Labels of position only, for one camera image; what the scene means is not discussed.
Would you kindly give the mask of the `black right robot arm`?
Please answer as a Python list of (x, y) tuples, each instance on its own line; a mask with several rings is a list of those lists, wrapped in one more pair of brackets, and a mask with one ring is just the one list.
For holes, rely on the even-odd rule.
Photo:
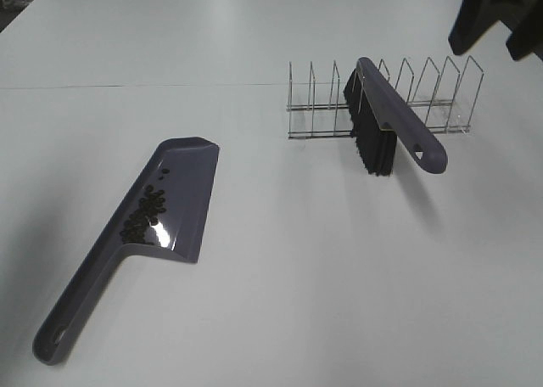
[(510, 31), (506, 47), (513, 60), (542, 57), (542, 0), (462, 0), (448, 36), (452, 52), (465, 54), (497, 22)]

